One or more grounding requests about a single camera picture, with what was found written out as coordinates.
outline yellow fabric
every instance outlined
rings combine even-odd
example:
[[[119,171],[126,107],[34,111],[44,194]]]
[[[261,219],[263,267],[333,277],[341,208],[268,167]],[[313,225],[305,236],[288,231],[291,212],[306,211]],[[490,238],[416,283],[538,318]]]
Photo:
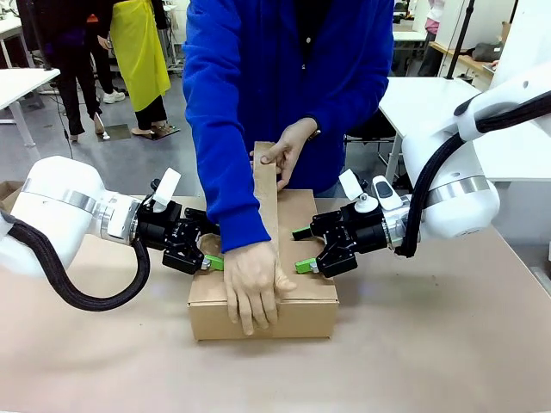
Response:
[[[147,108],[170,89],[151,0],[113,7],[111,41],[134,111]]]

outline person in background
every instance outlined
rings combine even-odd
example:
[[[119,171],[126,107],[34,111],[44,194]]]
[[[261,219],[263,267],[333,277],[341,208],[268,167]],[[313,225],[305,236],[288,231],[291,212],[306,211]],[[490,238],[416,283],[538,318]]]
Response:
[[[429,0],[430,11],[427,15],[427,22],[424,28],[427,30],[427,40],[424,51],[424,59],[419,68],[418,76],[434,77],[440,71],[443,54],[429,46],[429,43],[436,40],[440,21],[444,13],[445,0]]]
[[[278,188],[335,193],[344,134],[388,86],[393,0],[191,0],[183,90],[207,215],[220,225],[230,319],[246,335],[277,321],[281,271],[253,194],[249,152],[281,172]]]
[[[113,86],[113,77],[111,76],[111,65],[109,64],[109,53],[105,50],[97,40],[100,33],[100,23],[96,15],[91,15],[88,18],[86,25],[86,46],[90,49],[94,62],[96,63],[97,79],[100,81],[103,92],[103,102],[107,104],[124,101],[126,95],[119,92]]]
[[[157,29],[168,22],[162,0],[97,0],[101,24],[98,41],[108,50],[111,34],[117,63],[138,119],[134,135],[151,138],[171,133],[163,95],[170,89]]]
[[[38,49],[36,34],[28,16],[24,0],[17,6],[22,17],[23,32],[28,47]],[[69,120],[70,141],[78,142],[78,135],[84,133],[80,119],[77,80],[83,92],[89,117],[94,121],[96,134],[103,134],[100,114],[102,110],[96,96],[96,81],[90,64],[90,52],[85,46],[86,20],[90,15],[90,4],[75,0],[35,0],[35,17],[40,30],[46,58],[61,74],[56,82]]]

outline person in blue jacket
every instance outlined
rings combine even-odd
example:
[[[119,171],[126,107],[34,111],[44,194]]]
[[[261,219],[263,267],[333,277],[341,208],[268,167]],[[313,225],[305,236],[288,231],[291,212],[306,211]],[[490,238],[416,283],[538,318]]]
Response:
[[[278,188],[334,193],[344,134],[375,113],[393,56],[393,0],[191,0],[183,90],[207,215],[220,225],[230,319],[277,321],[281,271],[249,154],[276,142]]]

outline blue sleeve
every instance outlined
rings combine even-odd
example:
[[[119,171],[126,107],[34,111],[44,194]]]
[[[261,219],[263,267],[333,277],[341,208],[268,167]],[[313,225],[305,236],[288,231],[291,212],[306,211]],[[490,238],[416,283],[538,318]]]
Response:
[[[393,59],[393,7],[393,0],[379,0],[355,75],[339,94],[307,112],[323,134],[344,134],[377,111],[387,91]]]
[[[186,118],[207,215],[220,225],[222,252],[270,240],[238,121],[240,26],[235,0],[191,0],[183,47]]]

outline pink shirt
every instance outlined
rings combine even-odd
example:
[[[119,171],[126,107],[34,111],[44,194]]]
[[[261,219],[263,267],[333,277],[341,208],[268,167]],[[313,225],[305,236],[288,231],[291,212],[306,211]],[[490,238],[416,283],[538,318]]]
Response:
[[[440,28],[440,23],[429,18],[427,19],[427,24],[424,25],[424,28],[426,28],[429,33],[437,34],[438,29]]]

